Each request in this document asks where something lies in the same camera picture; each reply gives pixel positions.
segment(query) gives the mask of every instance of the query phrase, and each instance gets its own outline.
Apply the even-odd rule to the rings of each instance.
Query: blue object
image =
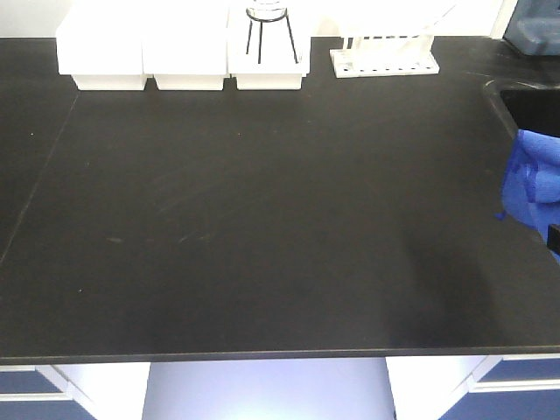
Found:
[[[560,138],[520,129],[501,188],[508,214],[538,230],[560,224]],[[553,254],[560,263],[560,255]]]
[[[560,55],[560,2],[519,0],[506,38],[527,55]]]

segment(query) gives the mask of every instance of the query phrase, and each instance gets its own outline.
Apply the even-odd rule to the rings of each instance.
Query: black lab countertop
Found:
[[[78,92],[0,40],[0,362],[560,352],[560,267],[498,221],[490,81],[560,63],[438,38],[439,75]]]

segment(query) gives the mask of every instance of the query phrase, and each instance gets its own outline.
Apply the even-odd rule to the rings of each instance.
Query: black sink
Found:
[[[502,90],[500,97],[519,129],[560,137],[560,89]]]

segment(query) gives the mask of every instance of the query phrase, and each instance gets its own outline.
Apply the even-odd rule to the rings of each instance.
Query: scratch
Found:
[[[66,129],[66,127],[68,125],[68,121],[70,120],[70,115],[72,114],[72,111],[74,111],[74,107],[76,105],[76,102],[78,101],[79,96],[80,96],[80,92],[78,92],[76,94],[76,96],[73,98],[72,105],[70,106],[70,109],[68,110],[68,113],[66,114],[66,118],[65,118],[64,122],[60,126],[60,130],[59,130],[57,136],[55,137],[54,142],[52,142],[51,150],[49,151],[49,154],[46,157],[45,164],[41,168],[41,172],[38,174],[37,181],[35,182],[35,185],[31,189],[31,192],[29,193],[29,197],[27,198],[27,201],[25,202],[24,208],[22,208],[21,212],[19,212],[19,215],[17,216],[16,225],[14,226],[13,230],[11,231],[10,239],[8,239],[8,243],[6,244],[6,248],[4,249],[4,252],[2,253],[2,256],[0,256],[0,266],[2,266],[2,264],[4,263],[4,260],[6,259],[6,256],[8,255],[8,251],[10,251],[11,244],[14,242],[16,234],[18,233],[18,230],[19,230],[22,222],[24,221],[24,217],[27,214],[27,210],[29,209],[29,206],[31,205],[31,203],[33,201],[33,197],[35,197],[35,193],[39,189],[39,184],[41,183],[41,181],[43,180],[43,177],[45,176],[46,168],[48,167],[48,165],[51,163],[51,160],[53,159],[54,151],[56,150],[56,148],[59,144],[60,138],[62,137],[62,133],[64,132],[64,130]]]
[[[474,73],[474,72],[463,72],[464,74],[472,74],[473,76],[484,76],[484,77],[493,77],[490,74],[484,74],[484,73]]]
[[[177,243],[182,243],[184,241],[186,241],[187,239],[189,239],[191,236],[193,236],[196,233],[196,230],[193,230],[190,234],[186,234],[185,236],[183,236],[182,238],[180,238]]]

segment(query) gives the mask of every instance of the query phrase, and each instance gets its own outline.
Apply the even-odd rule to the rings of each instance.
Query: white wall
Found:
[[[49,38],[73,0],[0,0],[0,38]]]
[[[150,363],[57,365],[93,403],[99,420],[141,420]]]
[[[152,363],[143,420],[393,420],[385,360]]]
[[[339,16],[351,9],[356,16],[378,15],[376,8],[400,2],[427,7],[442,0],[307,0],[315,35],[339,35]],[[490,35],[502,0],[457,0],[458,6],[438,26],[439,35]],[[53,37],[72,0],[0,0],[0,38]]]

